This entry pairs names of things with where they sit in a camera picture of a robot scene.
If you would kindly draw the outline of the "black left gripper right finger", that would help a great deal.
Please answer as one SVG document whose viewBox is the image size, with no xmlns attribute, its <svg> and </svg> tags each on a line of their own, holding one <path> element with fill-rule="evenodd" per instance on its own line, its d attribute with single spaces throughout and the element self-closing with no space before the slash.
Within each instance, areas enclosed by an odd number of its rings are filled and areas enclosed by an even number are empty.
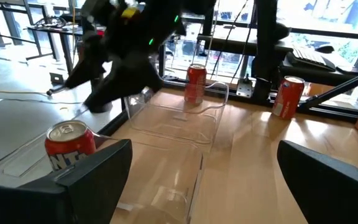
<svg viewBox="0 0 358 224">
<path fill-rule="evenodd" d="M 309 224 L 358 224 L 358 167 L 287 140 L 277 161 Z"/>
</svg>

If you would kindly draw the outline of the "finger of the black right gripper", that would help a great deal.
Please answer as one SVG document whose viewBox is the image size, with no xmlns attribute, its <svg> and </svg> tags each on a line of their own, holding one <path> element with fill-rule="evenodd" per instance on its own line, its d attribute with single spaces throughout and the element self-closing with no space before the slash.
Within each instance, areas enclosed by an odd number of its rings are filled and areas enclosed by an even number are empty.
<svg viewBox="0 0 358 224">
<path fill-rule="evenodd" d="M 103 68 L 105 62 L 111 62 L 112 56 L 109 51 L 109 37 L 99 34 L 85 34 L 83 36 L 83 56 L 75 65 L 64 86 L 72 89 L 88 81 L 99 80 L 96 89 L 108 86 L 110 79 L 104 78 L 106 70 Z"/>
<path fill-rule="evenodd" d="M 150 62 L 129 66 L 121 64 L 112 71 L 84 102 L 89 110 L 119 98 L 139 94 L 145 87 L 158 92 L 163 81 Z"/>
</svg>

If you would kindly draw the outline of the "silver base bracket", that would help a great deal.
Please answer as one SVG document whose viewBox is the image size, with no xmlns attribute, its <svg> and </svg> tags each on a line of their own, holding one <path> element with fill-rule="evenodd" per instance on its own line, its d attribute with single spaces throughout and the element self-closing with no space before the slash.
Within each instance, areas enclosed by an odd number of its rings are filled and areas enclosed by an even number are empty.
<svg viewBox="0 0 358 224">
<path fill-rule="evenodd" d="M 249 78 L 249 74 L 240 76 L 240 79 L 237 83 L 237 91 L 236 95 L 245 97 L 245 98 L 251 98 L 253 93 L 253 82 Z"/>
</svg>

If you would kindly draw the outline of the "black side desk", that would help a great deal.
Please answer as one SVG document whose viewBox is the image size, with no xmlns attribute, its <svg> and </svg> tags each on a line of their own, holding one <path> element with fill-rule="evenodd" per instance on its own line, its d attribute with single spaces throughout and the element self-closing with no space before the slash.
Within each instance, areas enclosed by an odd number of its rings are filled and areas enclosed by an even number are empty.
<svg viewBox="0 0 358 224">
<path fill-rule="evenodd" d="M 257 55 L 257 41 L 252 39 L 248 42 L 211 37 L 208 35 L 198 35 L 198 40 L 203 40 L 211 45 L 212 50 L 245 54 L 248 56 Z M 312 65 L 306 62 L 296 62 L 292 58 L 293 49 L 284 42 L 275 46 L 272 63 L 278 66 L 278 70 L 283 76 L 295 76 L 307 82 L 318 83 L 329 86 L 338 86 L 344 82 L 358 78 L 358 72 L 343 73 L 339 70 L 329 71 L 323 67 Z"/>
</svg>

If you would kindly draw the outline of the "black diagonal strut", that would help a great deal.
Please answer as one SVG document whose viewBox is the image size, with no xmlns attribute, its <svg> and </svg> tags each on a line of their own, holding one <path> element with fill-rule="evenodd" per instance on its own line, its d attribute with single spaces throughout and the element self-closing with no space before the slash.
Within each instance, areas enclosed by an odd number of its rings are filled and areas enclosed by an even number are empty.
<svg viewBox="0 0 358 224">
<path fill-rule="evenodd" d="M 323 93 L 321 95 L 314 96 L 310 99 L 307 99 L 304 103 L 299 105 L 299 108 L 312 108 L 315 106 L 318 106 L 322 102 L 325 102 L 327 100 L 330 100 L 331 98 L 340 95 L 342 93 L 345 93 L 355 87 L 358 86 L 358 76 L 334 87 L 332 90 L 327 91 L 326 93 Z"/>
</svg>

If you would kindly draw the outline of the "black workbench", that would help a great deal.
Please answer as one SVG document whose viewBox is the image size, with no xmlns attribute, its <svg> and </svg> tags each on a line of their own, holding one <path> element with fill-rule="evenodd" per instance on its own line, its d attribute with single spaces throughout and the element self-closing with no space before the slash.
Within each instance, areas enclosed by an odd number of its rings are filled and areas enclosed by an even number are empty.
<svg viewBox="0 0 358 224">
<path fill-rule="evenodd" d="M 73 60 L 75 59 L 76 41 L 81 39 L 82 29 L 78 26 L 65 26 L 61 28 L 47 28 L 28 26 L 28 30 L 46 32 L 48 34 L 58 34 L 62 45 L 63 55 L 67 72 L 70 73 L 73 68 Z"/>
</svg>

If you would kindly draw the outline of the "clear plastic bin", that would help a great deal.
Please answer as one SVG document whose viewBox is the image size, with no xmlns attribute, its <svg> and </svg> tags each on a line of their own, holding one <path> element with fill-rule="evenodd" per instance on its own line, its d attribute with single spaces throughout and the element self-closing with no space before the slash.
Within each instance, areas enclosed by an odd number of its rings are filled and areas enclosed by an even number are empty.
<svg viewBox="0 0 358 224">
<path fill-rule="evenodd" d="M 94 140 L 98 152 L 122 139 L 95 136 Z M 188 223 L 202 152 L 185 142 L 131 141 L 129 176 L 109 224 Z M 63 187 L 54 182 L 62 170 L 52 169 L 43 139 L 3 158 L 0 224 L 54 224 L 57 208 L 64 204 Z"/>
<path fill-rule="evenodd" d="M 223 82 L 204 86 L 199 103 L 185 100 L 187 83 L 165 82 L 153 92 L 144 88 L 124 98 L 129 122 L 137 131 L 176 141 L 212 146 L 228 101 L 229 87 Z"/>
</svg>

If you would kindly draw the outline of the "red Coca-Cola can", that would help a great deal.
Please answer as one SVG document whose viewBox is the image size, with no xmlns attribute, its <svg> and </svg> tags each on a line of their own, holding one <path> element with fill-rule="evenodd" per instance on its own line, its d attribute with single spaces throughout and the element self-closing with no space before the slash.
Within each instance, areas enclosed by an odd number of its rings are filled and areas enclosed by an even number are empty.
<svg viewBox="0 0 358 224">
<path fill-rule="evenodd" d="M 294 76 L 285 76 L 279 86 L 273 114 L 282 119 L 292 119 L 303 94 L 305 81 Z"/>
</svg>

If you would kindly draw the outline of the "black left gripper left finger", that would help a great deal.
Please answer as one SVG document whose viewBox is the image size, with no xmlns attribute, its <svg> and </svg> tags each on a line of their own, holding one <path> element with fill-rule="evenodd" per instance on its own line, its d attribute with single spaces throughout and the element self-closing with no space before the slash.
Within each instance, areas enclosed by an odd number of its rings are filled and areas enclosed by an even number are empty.
<svg viewBox="0 0 358 224">
<path fill-rule="evenodd" d="M 54 224 L 109 224 L 126 185 L 132 141 L 123 139 L 60 171 L 64 204 Z"/>
</svg>

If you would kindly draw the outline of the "black keyboard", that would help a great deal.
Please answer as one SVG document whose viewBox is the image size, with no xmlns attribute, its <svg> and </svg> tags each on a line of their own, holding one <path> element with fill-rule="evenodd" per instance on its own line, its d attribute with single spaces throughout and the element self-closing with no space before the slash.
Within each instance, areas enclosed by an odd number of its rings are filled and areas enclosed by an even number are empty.
<svg viewBox="0 0 358 224">
<path fill-rule="evenodd" d="M 292 65 L 318 67 L 330 72 L 336 71 L 335 64 L 308 48 L 295 47 L 291 52 L 287 53 L 287 58 Z"/>
</svg>

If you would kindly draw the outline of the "red Fanta can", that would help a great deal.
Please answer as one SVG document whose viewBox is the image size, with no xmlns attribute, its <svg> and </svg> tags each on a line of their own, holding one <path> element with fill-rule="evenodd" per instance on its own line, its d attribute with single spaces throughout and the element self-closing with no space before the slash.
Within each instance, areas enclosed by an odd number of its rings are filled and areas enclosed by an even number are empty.
<svg viewBox="0 0 358 224">
<path fill-rule="evenodd" d="M 184 99 L 195 105 L 203 101 L 207 71 L 204 65 L 193 63 L 186 73 Z"/>
<path fill-rule="evenodd" d="M 53 170 L 65 169 L 96 152 L 92 130 L 82 121 L 62 121 L 46 132 L 45 150 Z"/>
</svg>

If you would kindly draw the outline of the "black computer mouse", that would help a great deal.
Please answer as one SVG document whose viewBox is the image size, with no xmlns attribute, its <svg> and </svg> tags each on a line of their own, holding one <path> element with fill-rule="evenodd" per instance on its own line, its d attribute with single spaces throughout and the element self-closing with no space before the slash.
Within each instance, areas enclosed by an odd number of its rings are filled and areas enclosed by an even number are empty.
<svg viewBox="0 0 358 224">
<path fill-rule="evenodd" d="M 331 54 L 335 51 L 334 47 L 332 45 L 320 45 L 315 48 L 315 51 L 323 53 L 323 54 Z"/>
</svg>

